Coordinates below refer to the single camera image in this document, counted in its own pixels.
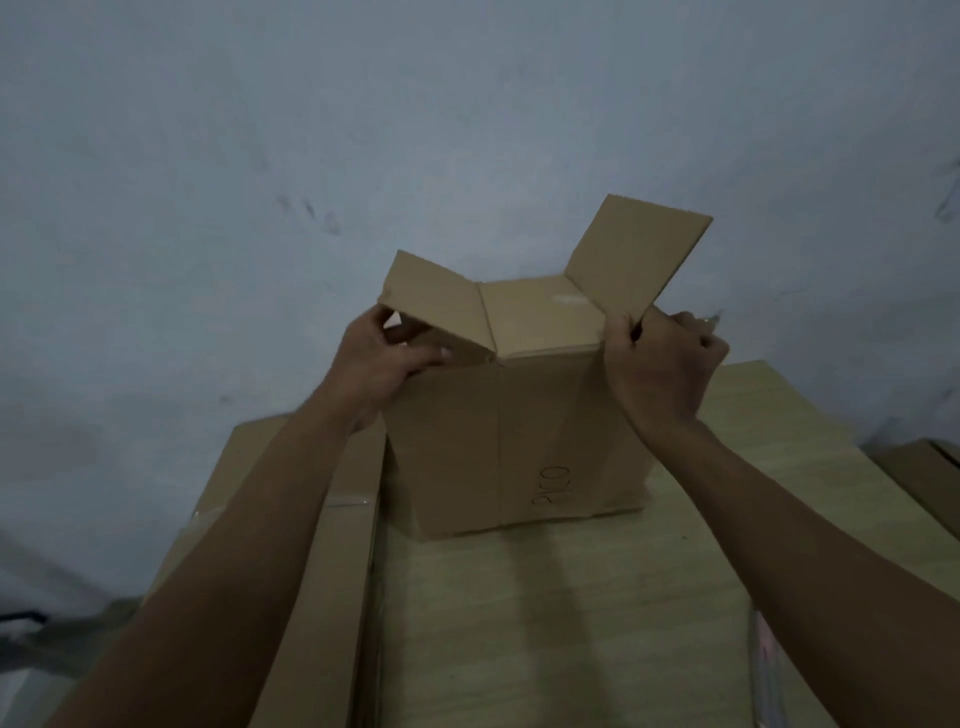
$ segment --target hand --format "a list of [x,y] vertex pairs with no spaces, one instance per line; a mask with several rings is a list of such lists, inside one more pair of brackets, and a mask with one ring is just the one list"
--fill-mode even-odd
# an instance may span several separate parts
[[448,349],[407,345],[430,329],[427,324],[408,319],[384,328],[393,313],[378,303],[350,322],[317,389],[316,396],[348,417],[354,430],[371,425],[409,375],[452,358]]
[[604,363],[613,397],[634,427],[693,420],[713,373],[730,352],[713,323],[689,311],[667,316],[650,306],[640,337],[628,316],[607,319]]

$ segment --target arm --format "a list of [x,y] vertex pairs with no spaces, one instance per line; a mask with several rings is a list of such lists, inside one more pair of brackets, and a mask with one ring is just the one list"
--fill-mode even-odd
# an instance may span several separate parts
[[960,603],[880,557],[727,449],[696,412],[728,352],[689,313],[611,318],[608,381],[777,639],[843,726],[955,725]]
[[50,728],[248,724],[350,433],[372,423],[407,375],[448,357],[394,346],[423,326],[384,329],[390,314],[375,306],[350,324],[323,383]]

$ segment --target table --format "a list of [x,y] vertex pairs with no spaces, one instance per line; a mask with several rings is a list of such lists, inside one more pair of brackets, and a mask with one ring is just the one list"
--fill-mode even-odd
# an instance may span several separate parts
[[[960,596],[960,543],[765,362],[723,367],[703,419],[841,528]],[[384,478],[382,724],[751,725],[749,599],[660,466],[640,513],[419,543]],[[792,667],[797,728],[831,726]]]

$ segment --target forearm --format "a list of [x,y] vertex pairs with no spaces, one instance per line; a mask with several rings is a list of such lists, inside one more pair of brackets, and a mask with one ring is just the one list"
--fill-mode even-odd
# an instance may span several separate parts
[[50,725],[247,725],[349,429],[315,393]]
[[818,516],[705,425],[631,421],[841,725],[956,719],[960,604]]

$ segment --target white wall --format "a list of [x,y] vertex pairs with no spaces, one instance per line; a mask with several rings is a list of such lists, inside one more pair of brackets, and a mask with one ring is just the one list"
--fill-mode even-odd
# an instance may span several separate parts
[[144,589],[397,247],[554,273],[607,192],[715,216],[661,303],[735,359],[960,435],[954,0],[8,6],[0,530],[86,584]]

